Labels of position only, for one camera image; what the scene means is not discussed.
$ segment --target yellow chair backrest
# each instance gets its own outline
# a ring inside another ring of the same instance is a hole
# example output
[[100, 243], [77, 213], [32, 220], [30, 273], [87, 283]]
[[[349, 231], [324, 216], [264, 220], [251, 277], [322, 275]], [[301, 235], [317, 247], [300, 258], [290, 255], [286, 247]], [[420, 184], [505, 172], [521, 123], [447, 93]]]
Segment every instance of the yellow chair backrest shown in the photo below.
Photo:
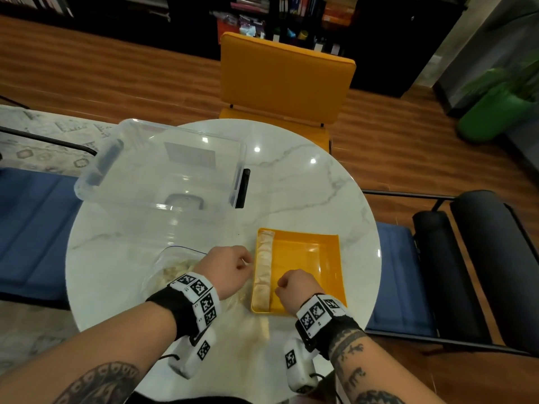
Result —
[[287, 117], [333, 123], [356, 70], [353, 60], [226, 32], [221, 99]]

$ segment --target person's left hand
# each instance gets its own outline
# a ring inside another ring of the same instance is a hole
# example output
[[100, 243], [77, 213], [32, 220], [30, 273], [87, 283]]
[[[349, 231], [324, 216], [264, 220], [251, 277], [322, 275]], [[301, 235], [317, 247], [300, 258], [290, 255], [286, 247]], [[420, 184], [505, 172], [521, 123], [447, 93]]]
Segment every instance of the person's left hand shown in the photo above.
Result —
[[213, 247], [200, 260], [193, 272], [204, 275], [213, 285], [219, 299], [223, 300], [244, 285], [253, 274], [250, 264], [253, 256], [241, 245], [233, 247]]

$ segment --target blue cushion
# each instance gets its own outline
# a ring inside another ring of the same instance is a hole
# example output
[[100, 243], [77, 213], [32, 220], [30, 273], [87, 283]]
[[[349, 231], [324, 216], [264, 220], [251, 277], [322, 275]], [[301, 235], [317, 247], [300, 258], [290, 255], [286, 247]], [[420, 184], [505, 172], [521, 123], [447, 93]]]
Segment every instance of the blue cushion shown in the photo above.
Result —
[[382, 251], [378, 298], [367, 329], [436, 337], [412, 232], [377, 222]]
[[0, 169], [0, 292], [67, 300], [67, 240], [81, 204], [76, 180]]

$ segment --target black cushion roll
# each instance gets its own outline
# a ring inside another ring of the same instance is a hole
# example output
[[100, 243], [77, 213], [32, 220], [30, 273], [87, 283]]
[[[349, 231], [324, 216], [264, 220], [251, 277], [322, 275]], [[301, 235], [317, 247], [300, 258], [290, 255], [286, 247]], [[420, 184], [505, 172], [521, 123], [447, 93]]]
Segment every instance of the black cushion roll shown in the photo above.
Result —
[[451, 203], [503, 341], [539, 354], [539, 263], [506, 205], [492, 191]]
[[421, 272], [440, 337], [492, 343], [447, 214], [422, 211], [413, 219]]

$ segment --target yellow chair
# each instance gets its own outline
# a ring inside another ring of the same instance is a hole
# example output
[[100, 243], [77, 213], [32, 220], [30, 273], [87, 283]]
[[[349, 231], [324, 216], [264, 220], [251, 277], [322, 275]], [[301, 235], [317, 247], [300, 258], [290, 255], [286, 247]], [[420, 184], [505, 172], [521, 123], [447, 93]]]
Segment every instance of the yellow chair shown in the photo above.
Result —
[[329, 152], [324, 125], [337, 120], [355, 70], [350, 59], [226, 32], [221, 38], [221, 99], [230, 108], [224, 108], [219, 118], [270, 123]]

